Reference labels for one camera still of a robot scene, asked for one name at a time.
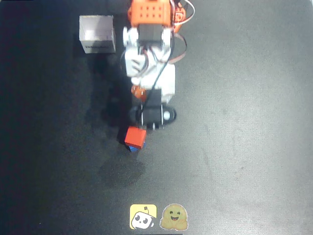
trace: orange robot part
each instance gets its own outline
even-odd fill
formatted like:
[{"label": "orange robot part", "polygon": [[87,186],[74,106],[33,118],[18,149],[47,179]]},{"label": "orange robot part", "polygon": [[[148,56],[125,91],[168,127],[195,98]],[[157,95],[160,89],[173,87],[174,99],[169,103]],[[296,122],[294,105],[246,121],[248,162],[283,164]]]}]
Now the orange robot part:
[{"label": "orange robot part", "polygon": [[144,88],[140,87],[140,86],[136,86],[136,85],[133,85],[132,86],[132,94],[140,99],[141,101],[145,101],[146,100],[146,97],[147,97],[147,92]]},{"label": "orange robot part", "polygon": [[161,24],[171,27],[172,7],[169,0],[133,0],[128,10],[132,27],[139,24]]},{"label": "orange robot part", "polygon": [[[174,18],[174,22],[175,23],[179,23],[182,22],[186,19],[186,10],[185,8],[182,7],[181,3],[178,3],[178,6],[176,6],[175,8],[175,18]],[[180,30],[182,24],[180,25],[175,25],[174,26],[174,32],[178,33],[178,31]]]}]

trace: smiling face sticker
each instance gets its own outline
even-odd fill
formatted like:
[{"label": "smiling face sticker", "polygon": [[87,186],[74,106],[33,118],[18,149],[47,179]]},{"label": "smiling face sticker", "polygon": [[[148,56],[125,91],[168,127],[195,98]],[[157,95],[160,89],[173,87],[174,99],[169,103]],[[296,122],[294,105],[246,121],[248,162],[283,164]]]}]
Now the smiling face sticker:
[{"label": "smiling face sticker", "polygon": [[187,230],[188,221],[186,209],[179,204],[168,205],[163,211],[160,227],[166,230]]}]

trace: yellow sticker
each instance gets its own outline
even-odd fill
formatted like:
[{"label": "yellow sticker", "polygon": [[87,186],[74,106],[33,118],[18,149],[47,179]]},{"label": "yellow sticker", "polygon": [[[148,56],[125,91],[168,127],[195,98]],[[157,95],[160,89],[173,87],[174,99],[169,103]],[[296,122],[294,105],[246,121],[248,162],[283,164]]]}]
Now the yellow sticker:
[{"label": "yellow sticker", "polygon": [[160,227],[166,230],[185,231],[188,229],[187,217],[185,207],[180,204],[170,204],[162,213]]},{"label": "yellow sticker", "polygon": [[131,229],[147,229],[154,226],[157,207],[153,204],[133,204],[130,211]]}]

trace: small cube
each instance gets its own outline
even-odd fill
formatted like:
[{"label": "small cube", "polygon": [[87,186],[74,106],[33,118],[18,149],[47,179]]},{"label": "small cube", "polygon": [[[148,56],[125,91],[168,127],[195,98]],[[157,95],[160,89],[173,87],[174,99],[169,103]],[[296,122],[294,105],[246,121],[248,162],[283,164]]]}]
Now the small cube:
[{"label": "small cube", "polygon": [[147,131],[134,126],[128,128],[125,144],[129,147],[142,149],[147,136]]},{"label": "small cube", "polygon": [[139,149],[129,146],[129,150],[130,150],[132,153],[134,153],[134,152],[138,151]]}]

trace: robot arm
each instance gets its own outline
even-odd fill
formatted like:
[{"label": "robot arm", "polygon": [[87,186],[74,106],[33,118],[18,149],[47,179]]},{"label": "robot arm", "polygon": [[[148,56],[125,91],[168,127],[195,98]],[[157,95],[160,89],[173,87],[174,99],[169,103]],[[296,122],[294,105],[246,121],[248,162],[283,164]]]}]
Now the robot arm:
[{"label": "robot arm", "polygon": [[[194,9],[189,0],[186,2]],[[174,63],[184,53],[174,59],[171,56],[175,38],[184,40],[178,34],[180,27],[193,15],[186,18],[185,9],[174,0],[132,1],[128,11],[132,27],[124,28],[123,42],[132,93],[142,102],[131,113],[137,124],[154,128],[175,120],[175,110],[166,105],[175,95]]]}]

